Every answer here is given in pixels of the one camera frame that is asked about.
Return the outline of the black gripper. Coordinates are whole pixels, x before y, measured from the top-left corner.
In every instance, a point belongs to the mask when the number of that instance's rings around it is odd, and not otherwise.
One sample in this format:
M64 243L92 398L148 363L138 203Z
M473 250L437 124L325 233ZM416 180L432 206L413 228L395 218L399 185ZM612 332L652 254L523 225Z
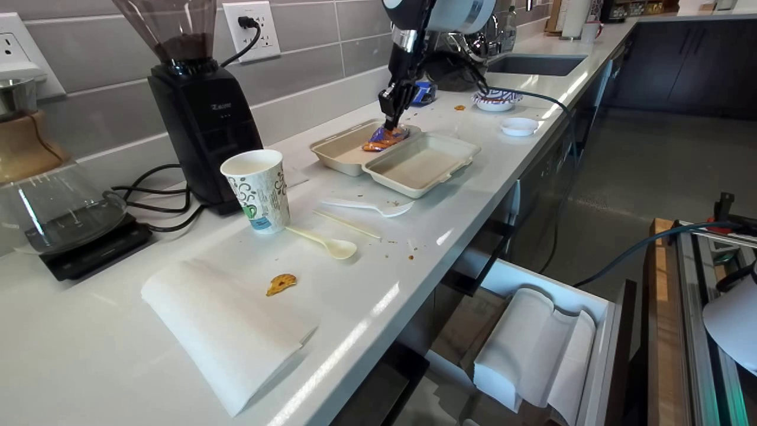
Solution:
M411 81L390 81L380 92L379 92L379 106L386 115L383 127L395 130L399 124L399 115L403 108L411 104L413 96L413 82Z

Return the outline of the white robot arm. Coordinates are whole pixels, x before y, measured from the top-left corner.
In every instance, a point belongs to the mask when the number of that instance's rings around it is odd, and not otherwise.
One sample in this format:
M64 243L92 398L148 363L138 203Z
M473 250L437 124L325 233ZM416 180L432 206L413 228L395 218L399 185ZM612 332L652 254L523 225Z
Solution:
M395 130L413 96L421 61L432 33L478 33L493 15L497 0L380 0L390 18L388 86L379 92L383 127Z

